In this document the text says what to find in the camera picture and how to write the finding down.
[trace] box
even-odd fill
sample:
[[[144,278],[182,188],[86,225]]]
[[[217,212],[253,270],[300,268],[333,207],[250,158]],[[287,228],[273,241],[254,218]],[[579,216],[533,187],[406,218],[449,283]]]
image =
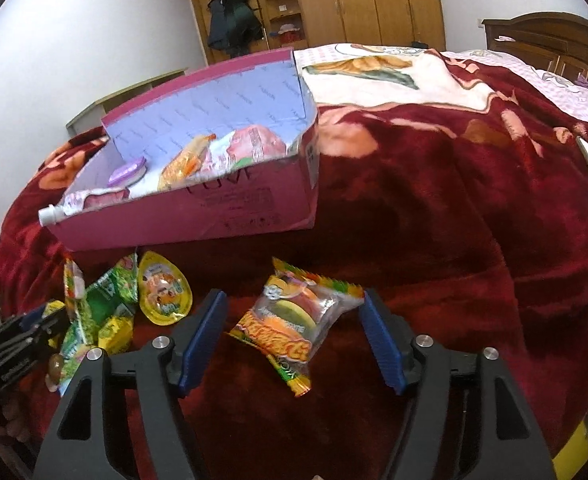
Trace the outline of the box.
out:
[[[317,110],[290,48],[235,58],[176,78],[115,108],[103,124],[110,140],[66,194],[107,187],[110,174],[137,156],[147,157],[148,172],[130,187],[130,200],[85,210],[49,226],[68,250],[254,235],[314,225]],[[192,180],[189,186],[137,196],[135,187],[155,186],[160,171],[193,136],[225,137],[251,124],[276,133],[285,143],[283,153],[205,182]]]

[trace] floral blanket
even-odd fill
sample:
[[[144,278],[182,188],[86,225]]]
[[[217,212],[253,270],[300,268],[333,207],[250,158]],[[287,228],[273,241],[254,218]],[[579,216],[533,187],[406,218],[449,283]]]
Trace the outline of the floral blanket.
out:
[[[588,407],[588,123],[520,76],[434,51],[375,50],[301,73],[319,103],[315,227],[155,247],[196,300],[231,298],[227,327],[250,308],[277,256],[375,287],[416,333],[477,352],[496,347],[552,452]],[[104,143],[99,128],[40,168],[0,235],[6,314],[62,296],[64,250],[37,210],[61,197]],[[128,250],[79,253],[89,280]],[[135,346],[167,329],[136,318]],[[200,387],[181,401],[213,479],[375,480],[404,398],[385,386],[355,312],[331,329],[295,399],[257,351],[222,337]],[[58,397],[43,373],[24,384],[44,434]],[[153,478],[136,396],[130,428],[141,478]]]

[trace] wooden headboard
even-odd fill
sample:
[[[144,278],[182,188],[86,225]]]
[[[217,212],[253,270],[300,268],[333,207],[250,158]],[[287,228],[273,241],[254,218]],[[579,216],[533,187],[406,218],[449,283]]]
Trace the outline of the wooden headboard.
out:
[[[535,12],[513,20],[484,20],[487,47],[570,81],[588,79],[588,20],[566,12]],[[499,36],[516,41],[497,41]]]

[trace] metal screw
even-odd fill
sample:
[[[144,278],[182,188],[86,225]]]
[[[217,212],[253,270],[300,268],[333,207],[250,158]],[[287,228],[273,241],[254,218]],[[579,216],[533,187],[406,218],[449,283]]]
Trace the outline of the metal screw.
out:
[[[158,348],[159,350],[163,349],[163,348],[167,348],[167,346],[169,344],[170,344],[170,338],[168,338],[168,336],[166,336],[166,335],[160,335],[152,341],[152,346],[154,348]]]
[[[100,348],[92,348],[90,351],[87,352],[87,358],[90,361],[96,361],[101,358],[103,355],[103,350]]]
[[[434,344],[434,340],[431,336],[427,334],[421,334],[416,338],[416,344],[423,348],[429,348]]]
[[[500,354],[498,354],[498,350],[492,348],[491,346],[488,346],[486,349],[482,351],[482,355],[485,356],[485,359],[489,359],[490,361],[496,361]]]

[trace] white cap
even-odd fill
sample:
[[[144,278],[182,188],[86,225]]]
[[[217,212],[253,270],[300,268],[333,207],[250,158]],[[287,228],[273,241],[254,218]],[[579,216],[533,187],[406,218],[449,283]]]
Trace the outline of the white cap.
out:
[[[39,222],[42,227],[60,222],[63,218],[65,213],[61,207],[50,204],[45,209],[39,210]]]

